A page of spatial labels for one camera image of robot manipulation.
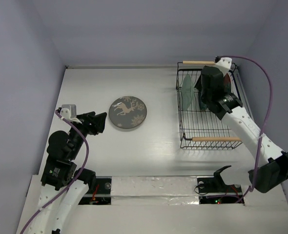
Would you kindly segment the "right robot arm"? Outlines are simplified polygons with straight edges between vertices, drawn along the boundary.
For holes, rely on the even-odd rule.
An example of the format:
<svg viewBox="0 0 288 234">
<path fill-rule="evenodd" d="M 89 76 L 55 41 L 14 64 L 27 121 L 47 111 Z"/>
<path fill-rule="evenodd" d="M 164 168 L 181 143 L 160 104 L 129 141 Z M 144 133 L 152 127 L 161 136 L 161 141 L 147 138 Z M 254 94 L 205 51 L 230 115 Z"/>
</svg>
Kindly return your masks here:
<svg viewBox="0 0 288 234">
<path fill-rule="evenodd" d="M 243 103 L 224 88 L 224 74 L 214 66 L 205 66 L 197 81 L 201 100 L 227 125 L 255 157 L 255 168 L 248 172 L 257 191 L 267 193 L 288 179 L 288 152 L 273 143 L 249 116 Z"/>
</svg>

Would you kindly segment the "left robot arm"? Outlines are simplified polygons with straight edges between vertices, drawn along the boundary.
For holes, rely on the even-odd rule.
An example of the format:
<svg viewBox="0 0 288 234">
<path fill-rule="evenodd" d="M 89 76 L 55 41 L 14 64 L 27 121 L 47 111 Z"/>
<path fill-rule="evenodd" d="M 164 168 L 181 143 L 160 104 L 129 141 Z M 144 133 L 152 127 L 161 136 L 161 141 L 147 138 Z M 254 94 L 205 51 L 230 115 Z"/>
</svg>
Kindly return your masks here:
<svg viewBox="0 0 288 234">
<path fill-rule="evenodd" d="M 70 130 L 55 131 L 48 139 L 37 210 L 23 226 L 22 234 L 64 233 L 80 200 L 97 188 L 96 173 L 85 167 L 89 156 L 86 137 L 104 131 L 107 113 L 77 115 L 75 105 L 63 105 L 55 114 Z"/>
</svg>

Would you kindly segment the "grey reindeer plate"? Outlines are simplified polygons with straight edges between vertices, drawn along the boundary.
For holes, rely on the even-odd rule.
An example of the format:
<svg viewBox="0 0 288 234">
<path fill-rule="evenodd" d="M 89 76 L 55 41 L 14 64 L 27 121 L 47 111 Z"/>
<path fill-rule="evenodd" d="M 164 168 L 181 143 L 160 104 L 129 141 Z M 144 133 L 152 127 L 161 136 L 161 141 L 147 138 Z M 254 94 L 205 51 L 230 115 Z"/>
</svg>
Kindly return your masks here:
<svg viewBox="0 0 288 234">
<path fill-rule="evenodd" d="M 118 128 L 133 129 L 139 127 L 146 119 L 145 103 L 134 96 L 116 99 L 109 107 L 109 119 Z"/>
</svg>

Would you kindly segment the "dark teal plate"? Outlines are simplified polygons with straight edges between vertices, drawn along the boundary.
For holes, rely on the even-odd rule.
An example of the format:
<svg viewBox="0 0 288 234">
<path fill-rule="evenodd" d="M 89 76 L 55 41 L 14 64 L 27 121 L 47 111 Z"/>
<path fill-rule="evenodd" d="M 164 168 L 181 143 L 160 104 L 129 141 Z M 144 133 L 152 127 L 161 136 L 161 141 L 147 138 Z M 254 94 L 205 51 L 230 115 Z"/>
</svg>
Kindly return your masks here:
<svg viewBox="0 0 288 234">
<path fill-rule="evenodd" d="M 202 95 L 202 86 L 200 85 L 198 88 L 198 102 L 201 111 L 207 110 L 207 105 L 203 102 L 203 95 Z"/>
</svg>

